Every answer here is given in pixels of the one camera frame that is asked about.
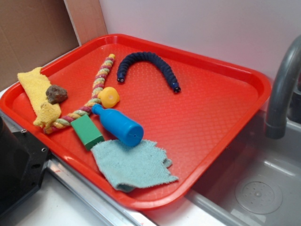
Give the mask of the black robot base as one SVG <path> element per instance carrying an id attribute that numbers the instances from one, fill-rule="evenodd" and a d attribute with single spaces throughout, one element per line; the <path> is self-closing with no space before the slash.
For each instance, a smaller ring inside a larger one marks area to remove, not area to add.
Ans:
<path id="1" fill-rule="evenodd" d="M 12 132 L 0 120 L 0 216 L 41 188 L 49 148 L 28 131 Z"/>

